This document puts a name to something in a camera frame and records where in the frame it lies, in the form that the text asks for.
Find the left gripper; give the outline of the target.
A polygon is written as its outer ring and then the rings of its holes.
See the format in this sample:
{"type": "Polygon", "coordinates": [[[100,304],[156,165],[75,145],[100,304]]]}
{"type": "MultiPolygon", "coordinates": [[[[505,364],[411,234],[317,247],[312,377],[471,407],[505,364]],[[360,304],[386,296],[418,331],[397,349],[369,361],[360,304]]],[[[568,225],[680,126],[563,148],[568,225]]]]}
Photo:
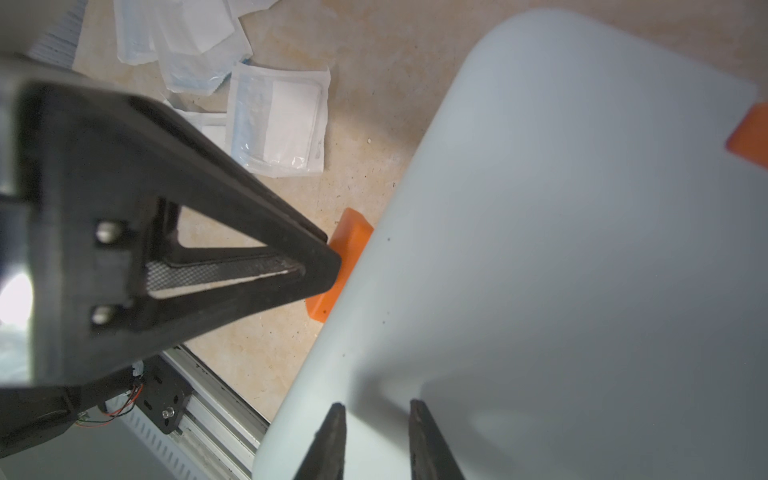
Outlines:
{"type": "Polygon", "coordinates": [[[80,384],[327,291],[325,233],[154,100],[1,58],[1,382],[80,384]]]}

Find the gauze packet from grey box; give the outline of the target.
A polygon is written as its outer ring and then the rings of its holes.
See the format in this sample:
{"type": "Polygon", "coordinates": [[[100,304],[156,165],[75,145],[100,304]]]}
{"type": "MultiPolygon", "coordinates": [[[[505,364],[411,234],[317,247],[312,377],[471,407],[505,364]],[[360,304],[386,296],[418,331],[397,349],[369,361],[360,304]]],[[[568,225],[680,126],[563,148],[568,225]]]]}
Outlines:
{"type": "Polygon", "coordinates": [[[164,100],[164,104],[181,115],[226,154],[231,153],[231,147],[227,140],[228,114],[226,112],[189,111],[178,108],[168,99],[164,100]]]}

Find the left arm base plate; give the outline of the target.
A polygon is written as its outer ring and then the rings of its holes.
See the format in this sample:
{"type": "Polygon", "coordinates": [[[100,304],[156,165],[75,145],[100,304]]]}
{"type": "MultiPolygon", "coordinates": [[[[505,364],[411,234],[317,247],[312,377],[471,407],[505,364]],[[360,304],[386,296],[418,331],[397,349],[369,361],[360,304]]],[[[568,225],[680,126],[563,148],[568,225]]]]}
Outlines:
{"type": "Polygon", "coordinates": [[[163,357],[144,362],[144,383],[136,405],[165,435],[177,430],[192,396],[190,383],[163,357]]]}

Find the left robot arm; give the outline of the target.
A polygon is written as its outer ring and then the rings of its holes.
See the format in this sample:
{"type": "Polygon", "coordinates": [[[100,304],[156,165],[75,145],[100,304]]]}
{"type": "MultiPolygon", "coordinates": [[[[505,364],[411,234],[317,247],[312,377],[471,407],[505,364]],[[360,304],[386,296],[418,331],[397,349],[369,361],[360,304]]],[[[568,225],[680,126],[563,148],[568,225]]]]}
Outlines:
{"type": "Polygon", "coordinates": [[[1,453],[147,390],[133,366],[329,290],[326,234],[170,107],[1,58],[1,453]]]}

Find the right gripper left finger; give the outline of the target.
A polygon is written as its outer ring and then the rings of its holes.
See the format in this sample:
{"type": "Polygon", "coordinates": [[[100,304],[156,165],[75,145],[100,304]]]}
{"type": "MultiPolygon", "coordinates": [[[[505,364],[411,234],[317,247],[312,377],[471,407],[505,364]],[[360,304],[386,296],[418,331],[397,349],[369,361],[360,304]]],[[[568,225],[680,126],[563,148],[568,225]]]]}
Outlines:
{"type": "Polygon", "coordinates": [[[334,403],[316,432],[295,480],[341,480],[347,440],[346,407],[334,403]]]}

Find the grey orange medicine box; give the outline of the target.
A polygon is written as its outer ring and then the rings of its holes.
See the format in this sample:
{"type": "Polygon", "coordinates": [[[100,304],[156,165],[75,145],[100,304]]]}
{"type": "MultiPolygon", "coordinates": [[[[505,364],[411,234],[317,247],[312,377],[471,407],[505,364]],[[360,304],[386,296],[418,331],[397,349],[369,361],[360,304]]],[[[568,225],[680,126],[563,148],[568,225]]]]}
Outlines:
{"type": "Polygon", "coordinates": [[[565,10],[469,53],[256,454],[329,407],[345,475],[410,474],[426,402],[470,479],[767,475],[757,87],[565,10]]]}

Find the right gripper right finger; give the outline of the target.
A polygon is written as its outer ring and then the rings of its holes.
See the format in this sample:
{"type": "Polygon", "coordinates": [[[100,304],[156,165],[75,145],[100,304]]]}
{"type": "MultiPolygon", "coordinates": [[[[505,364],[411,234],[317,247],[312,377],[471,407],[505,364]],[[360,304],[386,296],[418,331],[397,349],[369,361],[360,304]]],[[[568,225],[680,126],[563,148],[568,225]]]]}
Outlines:
{"type": "Polygon", "coordinates": [[[410,401],[409,449],[413,480],[465,479],[426,403],[418,399],[410,401]]]}

